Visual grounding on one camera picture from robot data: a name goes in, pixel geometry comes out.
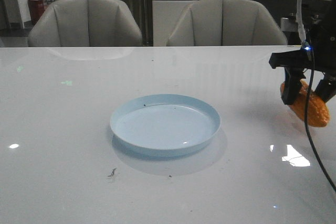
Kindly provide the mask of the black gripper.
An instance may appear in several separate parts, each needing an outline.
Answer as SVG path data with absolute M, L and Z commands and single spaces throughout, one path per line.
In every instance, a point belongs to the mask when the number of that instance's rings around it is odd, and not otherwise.
M 285 67 L 284 89 L 281 99 L 284 104 L 292 105 L 302 88 L 301 79 L 305 79 L 304 69 L 324 72 L 314 92 L 322 101 L 328 102 L 335 96 L 335 52 L 307 51 L 305 49 L 274 52 L 269 59 L 270 66 Z

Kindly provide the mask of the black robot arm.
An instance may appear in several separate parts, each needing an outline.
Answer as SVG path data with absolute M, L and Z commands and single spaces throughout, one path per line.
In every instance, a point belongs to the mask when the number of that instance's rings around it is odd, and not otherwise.
M 328 102 L 335 95 L 335 0 L 331 1 L 321 21 L 314 22 L 307 33 L 308 42 L 300 50 L 271 54 L 271 67 L 284 67 L 285 87 L 281 95 L 284 104 L 292 105 L 302 87 L 303 70 L 324 73 L 315 93 Z

